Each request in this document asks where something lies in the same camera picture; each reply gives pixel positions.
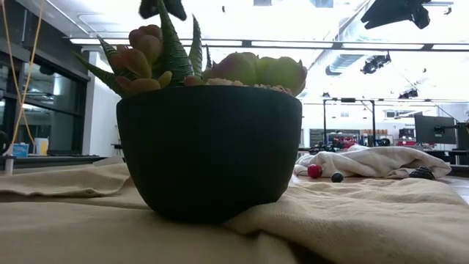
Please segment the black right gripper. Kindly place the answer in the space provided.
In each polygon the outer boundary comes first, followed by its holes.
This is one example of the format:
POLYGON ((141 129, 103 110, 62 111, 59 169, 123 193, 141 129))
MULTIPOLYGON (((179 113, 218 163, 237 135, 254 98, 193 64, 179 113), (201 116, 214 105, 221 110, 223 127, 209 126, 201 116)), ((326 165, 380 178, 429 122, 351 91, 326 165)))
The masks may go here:
POLYGON ((373 3, 364 13, 361 22, 366 29, 373 29, 396 21, 419 18, 421 0, 394 0, 393 3, 373 3))

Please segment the white and yellow jar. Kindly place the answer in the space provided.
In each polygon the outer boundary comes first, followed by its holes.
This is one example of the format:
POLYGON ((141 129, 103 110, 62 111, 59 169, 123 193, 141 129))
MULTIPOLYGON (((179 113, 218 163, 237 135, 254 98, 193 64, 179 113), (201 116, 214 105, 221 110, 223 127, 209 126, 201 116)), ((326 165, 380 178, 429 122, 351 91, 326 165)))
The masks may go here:
POLYGON ((48 138, 35 138, 34 139, 34 154, 47 155, 48 152, 48 138))

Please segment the white checked towel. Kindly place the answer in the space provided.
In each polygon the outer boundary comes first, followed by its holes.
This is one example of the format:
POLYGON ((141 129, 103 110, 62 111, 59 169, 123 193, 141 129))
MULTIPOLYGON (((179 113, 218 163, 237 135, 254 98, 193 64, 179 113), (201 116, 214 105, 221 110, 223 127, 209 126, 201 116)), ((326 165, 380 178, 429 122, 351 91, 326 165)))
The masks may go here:
POLYGON ((402 179, 420 166, 429 168, 436 177, 444 177, 451 167, 440 158, 410 147, 364 147, 352 146, 342 153, 319 152, 303 155, 293 169, 294 176, 307 176, 308 166, 322 167, 322 176, 330 177, 335 172, 345 177, 383 177, 402 179))

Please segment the tan cloth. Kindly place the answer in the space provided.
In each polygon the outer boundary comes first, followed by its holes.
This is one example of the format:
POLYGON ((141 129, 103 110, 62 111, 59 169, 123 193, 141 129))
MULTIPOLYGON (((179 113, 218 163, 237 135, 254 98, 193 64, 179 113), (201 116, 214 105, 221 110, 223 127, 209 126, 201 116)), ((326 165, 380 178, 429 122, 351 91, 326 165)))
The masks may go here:
POLYGON ((124 164, 0 175, 0 264, 469 264, 469 204, 428 180, 293 183, 195 225, 150 210, 124 164))

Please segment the black desk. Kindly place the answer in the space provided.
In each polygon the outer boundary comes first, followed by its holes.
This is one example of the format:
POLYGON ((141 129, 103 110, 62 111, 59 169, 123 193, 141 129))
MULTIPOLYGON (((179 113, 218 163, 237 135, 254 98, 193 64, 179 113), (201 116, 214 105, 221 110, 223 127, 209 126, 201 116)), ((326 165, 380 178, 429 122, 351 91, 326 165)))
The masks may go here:
POLYGON ((449 163, 449 176, 469 177, 469 150, 425 150, 425 153, 449 163))

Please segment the black stand frame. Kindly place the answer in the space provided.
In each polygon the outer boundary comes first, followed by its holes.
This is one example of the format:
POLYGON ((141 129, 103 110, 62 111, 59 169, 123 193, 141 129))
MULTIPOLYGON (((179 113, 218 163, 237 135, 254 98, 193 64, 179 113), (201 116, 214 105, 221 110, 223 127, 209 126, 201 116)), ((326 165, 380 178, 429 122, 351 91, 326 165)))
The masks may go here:
POLYGON ((327 135, 327 117, 326 117, 326 103, 328 101, 340 102, 340 103, 357 103, 360 102, 365 108, 367 108, 372 113, 372 141, 368 143, 369 147, 376 147, 376 117, 375 117, 375 99, 370 98, 322 98, 322 107, 323 107, 323 144, 329 145, 328 135, 327 135), (369 108, 364 102, 369 101, 372 105, 369 108))

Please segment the large black monitor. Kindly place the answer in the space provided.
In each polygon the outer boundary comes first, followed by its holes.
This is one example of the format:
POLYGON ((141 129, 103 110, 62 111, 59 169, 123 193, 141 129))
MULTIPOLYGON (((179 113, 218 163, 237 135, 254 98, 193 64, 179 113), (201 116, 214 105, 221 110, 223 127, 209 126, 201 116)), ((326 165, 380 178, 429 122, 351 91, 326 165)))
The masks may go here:
POLYGON ((455 144, 456 133, 451 117, 414 116, 416 140, 427 144, 455 144))

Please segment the dark blackberry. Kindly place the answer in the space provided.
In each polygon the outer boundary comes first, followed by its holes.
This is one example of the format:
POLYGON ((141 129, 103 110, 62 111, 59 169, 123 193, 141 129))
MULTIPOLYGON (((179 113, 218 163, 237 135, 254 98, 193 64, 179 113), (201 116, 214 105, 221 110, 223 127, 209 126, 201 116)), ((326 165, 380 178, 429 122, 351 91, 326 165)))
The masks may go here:
POLYGON ((434 180, 435 176, 432 170, 426 166, 420 166, 419 168, 414 169, 410 174, 409 177, 413 178, 421 178, 426 180, 434 180))

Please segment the mixed succulents in black pot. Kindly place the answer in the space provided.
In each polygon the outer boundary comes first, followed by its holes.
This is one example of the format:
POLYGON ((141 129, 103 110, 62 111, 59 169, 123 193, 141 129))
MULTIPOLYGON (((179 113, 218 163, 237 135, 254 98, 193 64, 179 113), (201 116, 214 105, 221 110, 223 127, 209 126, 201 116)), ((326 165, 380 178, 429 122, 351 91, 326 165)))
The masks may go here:
POLYGON ((277 201, 300 145, 303 63, 234 52, 204 66, 199 24, 185 49, 176 17, 157 3, 159 25, 134 29, 126 45, 101 42, 110 70, 87 65, 120 97, 121 146, 141 197, 193 223, 277 201))

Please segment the dark window frame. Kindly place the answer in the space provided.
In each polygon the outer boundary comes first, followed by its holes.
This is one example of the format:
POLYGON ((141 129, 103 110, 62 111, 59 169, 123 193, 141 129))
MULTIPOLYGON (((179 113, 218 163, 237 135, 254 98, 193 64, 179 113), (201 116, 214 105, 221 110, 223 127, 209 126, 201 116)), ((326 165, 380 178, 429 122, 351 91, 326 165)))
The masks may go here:
POLYGON ((52 155, 79 154, 89 81, 80 53, 62 37, 8 44, 0 35, 0 131, 29 145, 48 138, 52 155))

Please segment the large black ceiling fixture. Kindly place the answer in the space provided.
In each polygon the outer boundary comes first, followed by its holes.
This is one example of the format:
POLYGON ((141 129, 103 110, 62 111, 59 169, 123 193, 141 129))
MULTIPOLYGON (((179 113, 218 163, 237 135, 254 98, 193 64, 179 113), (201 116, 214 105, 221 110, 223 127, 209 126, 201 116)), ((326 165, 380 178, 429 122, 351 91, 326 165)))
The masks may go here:
POLYGON ((391 62, 389 53, 386 55, 374 55, 365 60, 365 65, 361 68, 363 74, 373 74, 380 68, 391 62))

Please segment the blue box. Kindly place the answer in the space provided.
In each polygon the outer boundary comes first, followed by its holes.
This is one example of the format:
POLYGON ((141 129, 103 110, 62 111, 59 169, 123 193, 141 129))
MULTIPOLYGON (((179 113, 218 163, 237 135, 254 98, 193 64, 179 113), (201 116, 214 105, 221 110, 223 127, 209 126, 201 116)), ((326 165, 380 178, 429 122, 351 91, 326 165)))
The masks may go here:
POLYGON ((12 154, 16 158, 27 158, 29 155, 29 144, 27 143, 14 143, 12 147, 12 154))

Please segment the cluttered background workbench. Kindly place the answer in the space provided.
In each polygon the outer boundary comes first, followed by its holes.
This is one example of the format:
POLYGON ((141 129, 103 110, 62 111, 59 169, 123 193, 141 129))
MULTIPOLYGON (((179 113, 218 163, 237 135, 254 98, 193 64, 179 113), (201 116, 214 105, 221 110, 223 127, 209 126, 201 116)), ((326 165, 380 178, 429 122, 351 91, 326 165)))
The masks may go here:
POLYGON ((397 135, 388 129, 333 130, 310 129, 309 145, 305 146, 305 132, 300 132, 299 151, 318 153, 320 151, 342 152, 354 145, 365 147, 415 146, 416 136, 412 128, 401 128, 397 135))

